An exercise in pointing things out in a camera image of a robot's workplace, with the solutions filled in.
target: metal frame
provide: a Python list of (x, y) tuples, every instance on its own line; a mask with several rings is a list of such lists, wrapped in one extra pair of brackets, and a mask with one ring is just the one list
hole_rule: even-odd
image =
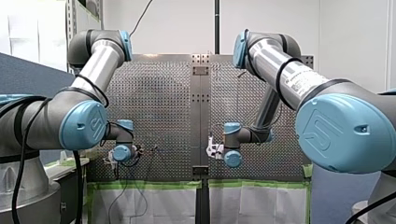
[[(178, 154), (185, 154), (186, 157), (190, 158), (189, 162), (179, 161), (179, 157), (174, 157), (172, 154), (168, 154), (168, 158), (164, 158), (161, 156), (161, 146), (160, 151), (155, 152), (153, 161), (150, 158), (143, 157), (141, 162), (139, 162), (138, 167), (134, 171), (134, 176), (130, 176), (130, 174), (120, 172), (120, 178), (134, 178), (134, 179), (149, 179), (149, 180), (158, 180), (158, 181), (182, 181), (182, 180), (200, 180), (202, 181), (202, 187), (197, 190), (196, 194), (196, 219), (195, 223), (209, 223), (210, 222), (210, 207), (209, 207), (209, 187), (208, 187), (208, 179), (209, 178), (249, 178), (249, 179), (272, 179), (272, 180), (284, 180), (284, 181), (302, 181), (303, 176), (303, 168), (301, 167), (301, 173), (297, 175), (297, 177), (289, 176), (289, 177), (279, 177), (276, 175), (254, 175), (254, 176), (243, 176), (238, 173), (239, 171), (231, 171), (230, 176), (213, 176), (211, 175), (210, 168), (218, 168), (218, 166), (212, 166), (213, 161), (209, 160), (205, 149), (207, 147), (207, 138), (209, 135), (209, 130), (211, 129), (211, 124), (213, 122), (212, 110), (214, 102), (214, 90), (212, 81), (217, 82), (217, 78), (219, 77), (220, 69), (222, 69), (222, 63), (229, 63), (231, 60), (230, 56), (223, 55), (207, 55), (207, 54), (194, 54), (194, 55), (134, 55), (134, 60), (131, 63), (126, 63), (122, 68), (120, 68), (113, 80), (110, 83), (110, 86), (107, 91), (107, 95), (112, 102), (110, 105), (109, 118), (114, 119), (133, 119), (135, 122), (135, 141), (137, 144), (142, 143), (142, 137), (148, 137), (148, 132), (153, 132), (152, 137), (160, 137), (155, 136), (155, 134), (159, 134), (156, 132), (156, 129), (161, 129), (161, 132), (172, 132), (178, 126), (161, 126), (161, 118), (159, 120), (160, 123), (149, 122), (148, 123), (139, 123), (139, 116), (142, 116), (142, 113), (145, 114), (149, 111), (147, 116), (149, 118), (152, 117), (151, 113), (155, 114), (155, 110), (159, 107), (155, 107), (152, 103), (152, 97), (160, 98), (160, 100), (164, 97), (164, 94), (169, 93), (169, 91), (175, 94), (181, 94), (175, 96), (176, 99), (179, 100), (178, 105), (174, 105), (175, 107), (183, 107), (181, 111), (186, 111), (188, 108), (188, 116), (189, 121), (187, 123), (182, 123), (179, 125), (187, 125), (188, 128), (183, 130), (183, 136), (178, 138), (178, 141), (184, 142), (188, 144), (187, 147), (189, 150), (183, 149), (180, 145), (175, 145), (177, 150), (179, 150)], [(313, 57), (304, 56), (303, 60), (310, 65), (313, 66)], [(240, 71), (233, 69), (230, 65), (224, 65), (226, 72), (232, 72), (232, 76), (239, 75)], [(255, 78), (250, 74), (246, 74), (245, 76), (250, 76), (251, 78)], [(169, 88), (169, 85), (186, 85), (187, 89), (178, 89), (176, 86)], [(258, 80), (257, 78), (252, 79), (254, 85), (259, 85), (260, 87), (264, 86), (265, 83)], [(144, 88), (153, 88), (152, 96), (149, 98), (146, 95), (139, 95), (139, 90), (144, 90)], [(249, 110), (257, 110), (260, 105), (260, 100), (258, 100), (257, 104), (254, 105), (254, 108), (250, 108)], [(136, 110), (137, 105), (142, 106), (140, 110)], [(175, 116), (175, 119), (178, 119), (179, 116), (176, 117), (176, 114), (172, 114), (172, 110), (168, 110), (167, 113), (160, 113), (162, 119), (167, 119), (169, 117), (166, 116)], [(181, 117), (181, 122), (186, 122), (186, 117)], [(290, 122), (292, 126), (292, 121), (294, 117), (286, 118), (286, 122)], [(294, 131), (286, 130), (286, 132), (290, 132), (290, 137), (295, 138)], [(152, 147), (153, 143), (147, 142), (146, 149)], [(106, 156), (107, 152), (114, 147), (114, 143), (106, 143), (103, 148), (96, 148), (91, 152), (88, 152), (87, 155), (91, 157), (92, 163), (89, 168), (88, 180), (89, 181), (108, 181), (111, 178), (109, 176), (113, 176), (109, 167), (105, 167), (102, 165), (102, 158)], [(260, 158), (264, 151), (261, 151), (260, 154), (256, 155)], [(309, 163), (307, 158), (304, 158), (305, 163)], [(155, 163), (156, 167), (151, 168), (151, 164)], [(148, 172), (159, 172), (155, 176), (150, 175), (149, 178), (145, 176)]]

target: white wall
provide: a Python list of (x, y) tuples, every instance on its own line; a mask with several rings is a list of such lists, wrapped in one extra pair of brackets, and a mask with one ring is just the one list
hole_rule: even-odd
[[(104, 0), (105, 29), (131, 31), (147, 0)], [(232, 54), (236, 36), (251, 31), (284, 33), (303, 54), (318, 58), (319, 0), (220, 2), (220, 53)], [(213, 0), (154, 0), (134, 34), (135, 53), (214, 51)]]
[(290, 35), (302, 53), (318, 58), (319, 0), (220, 1), (220, 52), (233, 53), (238, 34), (251, 31)]
[(321, 0), (319, 71), (370, 91), (387, 88), (391, 0)]
[[(104, 0), (105, 29), (131, 32), (147, 0)], [(213, 45), (212, 0), (154, 0), (132, 36), (134, 53), (207, 53)]]

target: green tape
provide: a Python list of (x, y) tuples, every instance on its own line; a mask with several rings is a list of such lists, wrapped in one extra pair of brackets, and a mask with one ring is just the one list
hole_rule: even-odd
[(93, 185), (87, 185), (87, 212), (88, 212), (88, 224), (92, 224), (92, 201), (93, 201)]
[(305, 223), (311, 223), (311, 193), (312, 193), (312, 185), (309, 183), (306, 190), (306, 208), (305, 208)]
[(305, 164), (303, 165), (303, 170), (304, 170), (304, 176), (305, 178), (310, 178), (312, 177), (312, 169), (314, 165), (313, 164)]
[(309, 182), (279, 182), (265, 180), (209, 180), (210, 188), (240, 188), (242, 186), (274, 189), (307, 189)]
[(190, 182), (149, 182), (142, 180), (121, 180), (103, 183), (88, 183), (94, 190), (100, 189), (199, 189), (201, 181)]
[(50, 167), (52, 165), (55, 165), (56, 163), (57, 163), (57, 161), (53, 161), (53, 162), (45, 164), (44, 167)]

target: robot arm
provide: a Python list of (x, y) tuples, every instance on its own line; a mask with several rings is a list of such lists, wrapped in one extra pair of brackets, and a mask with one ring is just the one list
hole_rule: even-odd
[[(112, 150), (114, 160), (126, 161), (134, 154), (133, 124), (130, 120), (107, 123), (102, 102), (103, 92), (115, 70), (131, 61), (131, 43), (126, 32), (86, 31), (76, 35), (70, 43), (68, 61), (79, 74), (70, 87), (60, 90), (49, 101), (45, 97), (7, 99), (0, 108), (0, 219), (11, 223), (11, 201), (18, 192), (18, 205), (22, 223), (36, 220), (30, 209), (57, 207), (60, 191), (56, 183), (49, 183), (38, 158), (38, 150), (80, 150), (96, 146), (103, 138), (116, 140)], [(26, 128), (30, 132), (26, 137)], [(23, 156), (22, 139), (27, 148)], [(24, 158), (25, 175), (20, 170)], [(59, 223), (60, 214), (41, 217), (40, 223)]]
[[(28, 146), (35, 149), (86, 149), (95, 146), (106, 131), (106, 111), (102, 102), (114, 71), (131, 60), (126, 32), (88, 31), (73, 38), (68, 61), (74, 68), (82, 68), (73, 84), (60, 90), (36, 117), (28, 138)], [(20, 112), (21, 130), (42, 102), (34, 102)], [(14, 132), (18, 108), (0, 120), (2, 131), (0, 157), (18, 155), (21, 143)]]
[(269, 90), (250, 129), (225, 124), (225, 150), (239, 149), (260, 127), (270, 132), (265, 125), (280, 99), (296, 110), (299, 144), (317, 165), (351, 174), (395, 169), (394, 97), (374, 94), (346, 79), (327, 79), (299, 57), (298, 44), (286, 35), (245, 31), (237, 37), (234, 66), (266, 81)]

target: vertical metal pole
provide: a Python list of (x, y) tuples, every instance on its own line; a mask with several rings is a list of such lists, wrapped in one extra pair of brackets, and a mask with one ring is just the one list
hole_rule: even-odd
[(215, 54), (220, 54), (220, 0), (215, 0)]

